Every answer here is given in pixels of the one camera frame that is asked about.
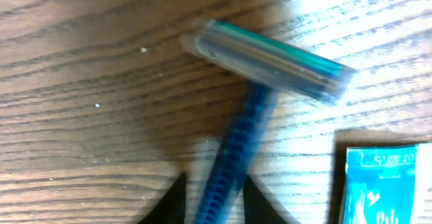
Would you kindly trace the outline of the blue disposable razor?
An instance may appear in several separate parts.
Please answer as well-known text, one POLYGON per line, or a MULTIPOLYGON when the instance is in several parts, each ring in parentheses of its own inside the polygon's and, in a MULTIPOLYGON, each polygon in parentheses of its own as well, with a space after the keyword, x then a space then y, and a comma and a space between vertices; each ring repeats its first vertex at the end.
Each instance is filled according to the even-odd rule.
POLYGON ((221 137, 194 216, 195 223, 225 223, 258 155, 282 91, 339 105, 354 75, 338 63, 220 20, 202 20, 181 37, 185 51, 246 78, 248 91, 221 137))

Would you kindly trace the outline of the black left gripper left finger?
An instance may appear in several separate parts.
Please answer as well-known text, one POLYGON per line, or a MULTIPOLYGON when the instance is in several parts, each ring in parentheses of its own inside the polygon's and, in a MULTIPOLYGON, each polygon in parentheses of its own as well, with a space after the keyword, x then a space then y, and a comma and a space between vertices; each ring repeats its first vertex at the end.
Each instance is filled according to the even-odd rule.
POLYGON ((182 172, 154 208, 137 224, 184 224, 186 173, 182 172))

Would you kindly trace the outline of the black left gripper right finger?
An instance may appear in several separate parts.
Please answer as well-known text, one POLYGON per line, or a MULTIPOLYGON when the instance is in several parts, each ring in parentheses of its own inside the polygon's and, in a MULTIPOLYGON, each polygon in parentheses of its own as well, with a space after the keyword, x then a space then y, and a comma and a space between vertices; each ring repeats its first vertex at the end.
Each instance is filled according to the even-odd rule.
POLYGON ((289 224, 248 176, 243 187, 245 224, 289 224))

